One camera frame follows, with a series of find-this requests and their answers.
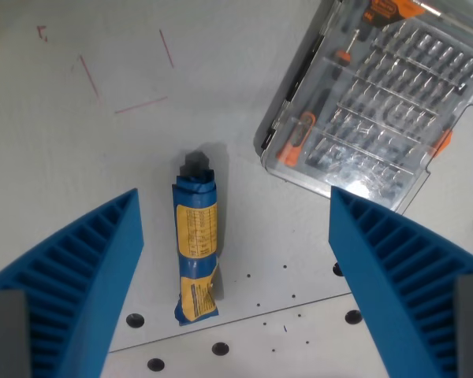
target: mounting hole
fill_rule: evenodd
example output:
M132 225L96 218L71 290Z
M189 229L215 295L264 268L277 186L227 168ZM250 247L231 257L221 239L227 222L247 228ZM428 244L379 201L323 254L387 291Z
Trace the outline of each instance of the mounting hole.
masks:
M212 353L216 356L226 356L229 352L229 346L226 343L215 343L212 346Z
M341 269L338 263L333 265L333 273L335 274L335 276L339 276L339 277L344 276L344 273L341 272Z
M145 319L139 313L130 313L126 317L126 324L131 328L140 328L145 323Z
M345 314L345 321L349 324L358 324L363 319L361 312L357 309L353 309Z
M147 367L153 372L161 372L165 368L165 362L159 358L152 358L147 362Z

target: clear plastic case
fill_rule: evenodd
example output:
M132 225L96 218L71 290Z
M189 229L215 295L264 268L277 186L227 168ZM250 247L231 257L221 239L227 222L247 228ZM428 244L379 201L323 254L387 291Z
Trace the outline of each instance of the clear plastic case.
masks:
M433 5L449 22L427 11L376 28L361 21L366 2L334 6L274 122L265 168L328 197L331 185L390 209L413 197L473 105L473 15Z

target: red marker line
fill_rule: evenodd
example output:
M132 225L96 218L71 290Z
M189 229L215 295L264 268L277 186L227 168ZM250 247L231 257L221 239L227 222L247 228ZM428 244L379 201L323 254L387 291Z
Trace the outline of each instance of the red marker line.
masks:
M42 30L44 30L45 28L47 28L47 26L37 26L37 32L39 33L39 38L40 39L43 39Z
M82 66L84 66L84 69L86 70L86 74L88 75L88 79L91 83L91 86L93 87L93 91L95 91L96 98L100 99L100 96L98 94L98 90L96 89L95 82L93 81L93 78L91 77L91 73L89 73L88 67L86 66L86 62L84 61L84 58L82 55L79 55L80 62L82 63Z
M132 110L132 109L136 109L136 108L141 108L142 106L147 106L147 105L150 105L150 104L154 104L156 102L160 102L160 101L163 101L163 100L166 100L168 97L161 97L161 98L158 98L157 100L152 100L152 101L149 101L149 102L145 102L143 104L139 104L139 105L134 105L134 106L130 106L129 108L125 108L125 109L121 109L121 110L118 110L117 112L114 112L115 114L119 114L119 113L124 113L124 112L128 112L129 110Z
M159 29L159 34L161 34L161 39L163 40L163 45L165 45L165 50L166 50L166 53L168 54L168 58L169 58L169 60L170 60L170 64L172 65L172 68L174 69L175 67L173 67L172 57L171 57L171 55L170 55L170 51L168 50L168 46L166 45L165 37L163 36L163 32L161 31L161 29Z

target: yellow label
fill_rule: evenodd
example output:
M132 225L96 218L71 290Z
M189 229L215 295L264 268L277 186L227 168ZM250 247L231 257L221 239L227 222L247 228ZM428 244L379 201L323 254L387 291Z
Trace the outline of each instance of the yellow label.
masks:
M195 321L206 313L215 310L212 298L212 277L215 269L208 277L192 280L181 277L182 311L189 321Z
M187 258L204 258L218 248L218 205L193 209L177 205L179 251Z

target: orange screwdriver handle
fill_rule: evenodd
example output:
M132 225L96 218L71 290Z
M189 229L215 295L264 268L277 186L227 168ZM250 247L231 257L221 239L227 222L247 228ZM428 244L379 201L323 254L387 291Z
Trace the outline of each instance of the orange screwdriver handle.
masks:
M296 167L303 146L315 124L316 117L313 113L305 112L301 115L298 124L292 130L291 136L277 154L277 159L288 167Z

